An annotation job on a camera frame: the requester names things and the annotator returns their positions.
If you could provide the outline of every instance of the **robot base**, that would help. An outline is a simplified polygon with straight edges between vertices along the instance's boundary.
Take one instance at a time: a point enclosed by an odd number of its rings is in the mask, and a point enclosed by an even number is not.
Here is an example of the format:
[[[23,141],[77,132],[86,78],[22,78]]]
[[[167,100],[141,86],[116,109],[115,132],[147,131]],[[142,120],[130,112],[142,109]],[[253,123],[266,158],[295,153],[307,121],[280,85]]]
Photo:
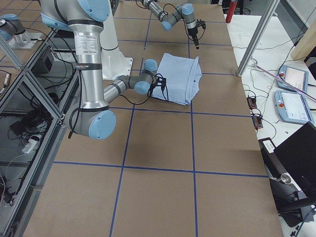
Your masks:
[[[101,51],[103,80],[115,80],[118,76],[129,76],[133,58],[125,58],[119,48],[112,51]]]
[[[42,33],[30,33],[30,38],[31,39],[38,39],[42,36]],[[15,38],[12,38],[9,42],[9,45],[12,49],[32,49],[33,46],[36,44],[37,40],[32,40],[31,42],[21,46],[19,44],[16,43]]]

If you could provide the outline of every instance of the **label sticker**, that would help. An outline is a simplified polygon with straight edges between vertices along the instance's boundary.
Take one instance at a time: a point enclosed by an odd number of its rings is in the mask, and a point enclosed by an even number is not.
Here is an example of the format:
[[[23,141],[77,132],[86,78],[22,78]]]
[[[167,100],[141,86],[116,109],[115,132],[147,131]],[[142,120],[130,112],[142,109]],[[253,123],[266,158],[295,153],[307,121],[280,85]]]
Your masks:
[[[96,36],[75,36],[77,55],[98,55],[98,39]]]
[[[269,153],[274,152],[275,147],[270,140],[263,141],[262,143],[265,145]]]

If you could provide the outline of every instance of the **touchscreen display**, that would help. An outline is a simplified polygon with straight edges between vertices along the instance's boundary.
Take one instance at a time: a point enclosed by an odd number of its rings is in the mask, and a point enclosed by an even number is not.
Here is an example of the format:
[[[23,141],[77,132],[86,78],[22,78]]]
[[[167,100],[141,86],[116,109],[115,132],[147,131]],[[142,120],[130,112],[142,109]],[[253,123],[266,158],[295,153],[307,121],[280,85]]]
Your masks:
[[[287,68],[284,80],[290,85],[303,90],[305,72],[294,68]]]
[[[309,121],[302,96],[292,93],[281,93],[289,119]]]

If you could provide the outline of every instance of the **grid line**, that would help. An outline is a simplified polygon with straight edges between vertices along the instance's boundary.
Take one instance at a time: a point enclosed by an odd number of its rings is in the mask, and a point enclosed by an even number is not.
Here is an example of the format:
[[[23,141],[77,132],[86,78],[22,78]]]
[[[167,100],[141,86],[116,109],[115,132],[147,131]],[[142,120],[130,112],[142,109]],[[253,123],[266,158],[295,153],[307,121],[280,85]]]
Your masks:
[[[194,144],[194,122],[193,122],[193,107],[191,101],[191,138],[192,138],[192,162],[193,162],[193,187],[194,187],[194,211],[196,222],[196,237],[198,237],[198,200],[197,200],[197,177],[196,177],[196,158]]]
[[[110,107],[111,109],[119,110],[132,110],[132,108],[125,107]],[[150,110],[150,109],[137,109],[136,111],[148,111],[148,112],[163,112],[163,113],[175,113],[175,114],[190,114],[191,112],[186,111],[172,111],[172,110]],[[229,114],[216,114],[216,113],[203,113],[203,112],[192,112],[194,115],[209,115],[209,116],[228,116],[228,117],[242,117],[242,118],[251,118],[251,115],[229,115]]]
[[[84,163],[84,162],[72,162],[72,161],[54,161],[54,164],[69,164],[69,165],[101,166],[101,167],[109,167],[109,168],[123,168],[122,165],[115,165],[115,164]],[[193,170],[141,167],[141,166],[131,166],[131,165],[128,165],[128,166],[124,165],[124,169],[141,169],[141,170],[167,171],[167,172],[177,172],[177,173],[193,173],[194,172]],[[196,170],[195,173],[196,174],[208,174],[208,175],[268,178],[268,175],[260,175],[260,174],[239,174],[239,173],[213,172],[213,171],[201,171],[201,170]]]
[[[12,2],[13,2],[13,0],[11,0],[11,2],[10,2],[7,6],[5,6],[4,8],[2,8],[2,9],[0,10],[0,12],[2,12],[3,10],[7,10],[7,7],[8,7]]]
[[[149,18],[137,18],[137,17],[113,17],[114,19],[127,19],[127,20],[153,20],[153,21],[159,21],[158,19],[149,19]],[[205,21],[206,23],[226,23],[225,21]]]
[[[133,123],[134,108],[135,108],[135,105],[133,106],[132,115],[131,115],[130,122],[129,122],[128,135],[127,135],[127,140],[126,140],[126,145],[125,145],[124,158],[123,158],[121,171],[120,171],[120,176],[119,176],[118,191],[117,191],[117,195],[116,195],[116,198],[115,198],[115,204],[114,204],[114,209],[113,209],[113,215],[112,215],[112,222],[111,222],[111,228],[110,228],[109,237],[112,237],[112,233],[113,233],[115,215],[116,215],[118,201],[119,201],[119,192],[120,192],[120,187],[121,187],[121,184],[122,184],[122,177],[123,177],[123,172],[124,172],[124,164],[125,164],[126,154],[127,154],[127,149],[128,149],[128,142],[129,142],[130,132],[131,132],[132,123]]]
[[[166,41],[153,41],[153,40],[137,40],[137,39],[118,39],[118,41],[126,42],[150,42],[150,43],[177,43],[177,44],[188,44],[187,42],[166,42]],[[199,43],[199,45],[212,45],[212,46],[232,46],[231,44],[220,44],[220,43]]]

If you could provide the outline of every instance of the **robot label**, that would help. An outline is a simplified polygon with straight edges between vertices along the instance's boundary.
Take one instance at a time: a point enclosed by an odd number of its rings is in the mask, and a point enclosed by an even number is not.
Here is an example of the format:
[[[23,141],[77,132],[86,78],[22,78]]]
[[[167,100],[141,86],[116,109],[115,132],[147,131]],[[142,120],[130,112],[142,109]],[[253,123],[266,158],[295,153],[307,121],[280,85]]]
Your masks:
[[[77,55],[98,55],[98,39],[96,36],[75,36]]]

